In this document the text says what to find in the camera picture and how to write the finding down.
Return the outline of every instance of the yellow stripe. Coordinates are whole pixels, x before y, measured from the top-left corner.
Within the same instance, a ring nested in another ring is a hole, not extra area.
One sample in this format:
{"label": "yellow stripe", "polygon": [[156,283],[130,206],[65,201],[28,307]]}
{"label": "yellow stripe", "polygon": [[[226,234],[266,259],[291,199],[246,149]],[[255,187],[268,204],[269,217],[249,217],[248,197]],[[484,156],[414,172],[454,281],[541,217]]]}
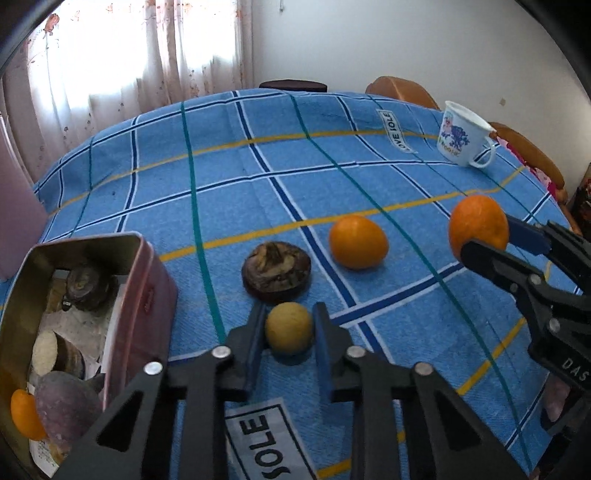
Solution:
{"label": "yellow stripe", "polygon": [[[311,133],[310,136],[315,137],[315,138],[319,138],[319,137],[347,137],[347,136],[352,136],[352,135],[383,135],[385,133],[386,133],[385,130],[358,130],[358,131],[335,130],[335,131],[330,131],[330,132]],[[432,140],[437,139],[436,135],[424,135],[424,134],[418,134],[415,132],[404,132],[404,135],[408,135],[411,137],[430,138]],[[255,143],[260,144],[260,143],[270,143],[270,142],[278,142],[278,141],[286,141],[286,140],[303,140],[305,138],[306,138],[306,134],[303,134],[303,133],[302,134],[270,135],[268,137],[251,138],[251,139],[239,140],[236,142],[229,142],[229,143],[225,143],[222,145],[214,145],[212,147],[202,148],[201,150],[195,150],[193,152],[193,156],[195,157],[197,155],[202,155],[202,154],[211,153],[211,152],[217,152],[220,150],[227,150],[230,148],[244,147],[246,145],[251,145],[251,144],[255,144]],[[103,185],[106,185],[112,181],[128,177],[133,173],[137,173],[137,172],[145,171],[145,170],[150,170],[151,168],[160,167],[162,165],[166,165],[168,163],[182,160],[184,158],[187,158],[187,154],[177,155],[176,157],[171,157],[171,158],[167,158],[166,160],[161,160],[161,161],[158,161],[155,163],[151,163],[149,165],[144,165],[143,167],[135,168],[135,169],[129,170],[125,173],[119,173],[117,175],[112,175],[109,178],[104,179],[102,182],[95,185],[94,188],[96,189],[96,188],[102,187]],[[78,195],[78,197],[76,197],[76,198],[73,198],[73,199],[68,200],[67,202],[64,202],[64,204],[61,207],[59,207],[56,210],[54,210],[53,212],[51,212],[50,215],[53,215],[54,213],[59,212],[62,208],[65,208],[68,205],[70,205],[74,202],[77,202],[78,200],[86,197],[88,194],[89,194],[89,192],[86,192],[86,193],[83,193],[82,195]]]}
{"label": "yellow stripe", "polygon": [[[552,262],[546,263],[546,268],[545,268],[545,273],[544,273],[546,280],[548,280],[550,278],[550,268],[551,267],[552,267]],[[503,338],[502,342],[499,343],[499,345],[497,345],[495,347],[495,349],[492,351],[492,357],[495,360],[501,356],[501,354],[507,349],[507,347],[511,344],[511,342],[515,339],[517,334],[520,332],[520,330],[526,324],[527,324],[527,322],[525,321],[525,318],[523,318],[523,317],[521,317],[519,320],[517,320],[517,323],[515,324],[515,326],[509,331],[509,333],[507,333],[505,338]],[[491,367],[491,363],[488,360],[485,360],[483,362],[483,364],[476,370],[476,372],[474,372],[474,374],[468,380],[466,380],[460,388],[458,388],[456,390],[458,395],[460,395],[462,397],[464,395],[466,395],[470,391],[470,389],[474,385],[476,385],[476,383],[482,377],[484,377],[484,374],[488,371],[488,369],[490,367]],[[406,432],[404,430],[402,430],[401,432],[398,432],[398,443],[402,443],[402,442],[404,442],[404,440],[406,440]],[[331,476],[335,476],[339,473],[346,472],[350,468],[351,468],[351,459],[349,458],[347,460],[343,460],[342,462],[335,463],[334,465],[330,465],[328,467],[321,468],[320,470],[318,470],[317,475],[318,475],[318,478],[321,478],[321,479],[330,478]]]}
{"label": "yellow stripe", "polygon": [[[519,174],[519,172],[521,170],[523,170],[523,167],[518,168],[515,172],[513,172],[505,180],[503,180],[500,183],[501,187],[504,187],[511,180],[513,180]],[[448,200],[448,199],[451,199],[451,198],[454,198],[454,197],[457,197],[460,195],[464,195],[464,194],[465,195],[472,195],[474,193],[496,193],[498,191],[500,191],[499,187],[495,187],[495,188],[489,189],[489,190],[473,189],[473,190],[467,190],[465,192],[450,192],[450,193],[446,193],[444,195],[438,195],[436,197],[429,197],[429,198],[424,198],[424,199],[412,200],[410,202],[405,202],[405,203],[394,203],[393,205],[388,205],[388,206],[384,207],[384,210],[386,212],[392,212],[394,210],[400,210],[403,208],[416,207],[419,205],[426,205],[426,204],[433,203],[433,202],[439,202],[441,200]],[[378,209],[369,209],[369,210],[360,210],[358,212],[344,213],[342,215],[331,215],[331,216],[326,216],[326,217],[310,218],[310,219],[306,219],[306,220],[300,220],[299,222],[285,223],[283,225],[265,228],[262,230],[254,230],[252,232],[241,233],[240,235],[232,235],[232,236],[227,236],[224,238],[218,238],[216,240],[210,240],[209,242],[203,243],[203,248],[209,249],[209,248],[225,247],[227,245],[233,245],[233,244],[237,244],[240,242],[246,242],[248,240],[253,240],[255,238],[260,238],[263,236],[278,235],[280,233],[288,232],[290,230],[295,230],[295,229],[298,229],[303,226],[313,226],[313,225],[322,225],[324,223],[333,223],[333,222],[336,222],[337,220],[339,220],[340,218],[343,218],[346,215],[369,216],[369,215],[376,215],[378,213],[379,213]],[[178,250],[161,255],[160,260],[163,262],[166,262],[169,260],[174,260],[176,258],[185,257],[186,255],[191,255],[193,253],[195,253],[194,246],[182,247]]]}

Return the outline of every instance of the tangerine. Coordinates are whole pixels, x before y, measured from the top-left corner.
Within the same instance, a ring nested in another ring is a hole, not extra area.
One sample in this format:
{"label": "tangerine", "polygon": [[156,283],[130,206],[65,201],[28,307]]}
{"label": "tangerine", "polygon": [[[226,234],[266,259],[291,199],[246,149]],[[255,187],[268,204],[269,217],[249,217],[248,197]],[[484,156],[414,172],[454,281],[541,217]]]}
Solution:
{"label": "tangerine", "polygon": [[449,219],[449,245],[459,261],[462,247],[472,239],[504,250],[509,243],[509,222],[505,212],[492,198],[472,195],[463,199]]}
{"label": "tangerine", "polygon": [[35,409],[35,397],[29,392],[15,390],[10,399],[10,415],[19,432],[29,440],[39,442],[47,438]]}
{"label": "tangerine", "polygon": [[330,251],[347,268],[375,267],[388,254],[388,237],[379,225],[361,215],[346,215],[330,229]]}

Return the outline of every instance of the white label on tablecloth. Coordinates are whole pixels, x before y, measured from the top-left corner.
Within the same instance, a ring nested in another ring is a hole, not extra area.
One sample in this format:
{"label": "white label on tablecloth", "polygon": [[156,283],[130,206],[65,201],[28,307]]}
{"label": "white label on tablecloth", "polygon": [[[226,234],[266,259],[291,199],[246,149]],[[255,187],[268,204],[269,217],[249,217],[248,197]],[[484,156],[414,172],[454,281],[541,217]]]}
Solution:
{"label": "white label on tablecloth", "polygon": [[226,412],[232,463],[245,480],[316,480],[282,398]]}
{"label": "white label on tablecloth", "polygon": [[416,153],[416,151],[414,151],[407,145],[406,140],[404,139],[404,135],[402,134],[400,124],[398,123],[398,119],[396,118],[394,113],[390,110],[376,111],[382,118],[384,128],[386,129],[386,133],[388,134],[388,138],[390,139],[392,144],[405,153]]}

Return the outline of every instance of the mug rim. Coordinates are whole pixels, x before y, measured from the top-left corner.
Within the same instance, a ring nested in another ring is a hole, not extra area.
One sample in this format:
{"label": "mug rim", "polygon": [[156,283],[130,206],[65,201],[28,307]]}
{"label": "mug rim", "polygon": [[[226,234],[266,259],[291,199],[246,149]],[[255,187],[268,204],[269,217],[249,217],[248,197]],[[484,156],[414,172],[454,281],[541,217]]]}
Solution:
{"label": "mug rim", "polygon": [[474,113],[469,108],[460,105],[459,103],[452,102],[450,100],[446,100],[445,106],[446,108],[449,108],[452,112],[455,111],[456,113],[461,115],[463,120],[468,122],[469,124],[472,124],[475,127],[480,127],[483,130],[487,130],[489,133],[496,132],[495,128],[489,122],[484,120],[480,115]]}

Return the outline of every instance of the wooden chair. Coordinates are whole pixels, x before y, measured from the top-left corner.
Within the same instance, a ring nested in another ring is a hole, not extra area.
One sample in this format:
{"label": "wooden chair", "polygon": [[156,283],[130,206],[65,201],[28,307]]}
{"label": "wooden chair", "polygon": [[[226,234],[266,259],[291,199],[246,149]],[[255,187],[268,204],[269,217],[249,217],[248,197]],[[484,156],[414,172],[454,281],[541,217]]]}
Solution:
{"label": "wooden chair", "polygon": [[[379,77],[376,81],[368,85],[365,89],[365,93],[382,95],[403,100],[404,102],[414,103],[415,105],[440,110],[428,91],[411,80],[400,79],[397,77]],[[556,184],[556,198],[560,210],[562,210],[562,213],[569,221],[572,231],[578,235],[582,235],[581,229],[576,220],[566,207],[569,195],[564,188],[564,177],[554,162],[552,162],[544,152],[519,132],[497,122],[491,122],[491,125],[496,130],[496,134],[493,134],[495,137],[498,135],[504,140],[507,140],[513,147],[515,147],[529,166],[539,168]]]}

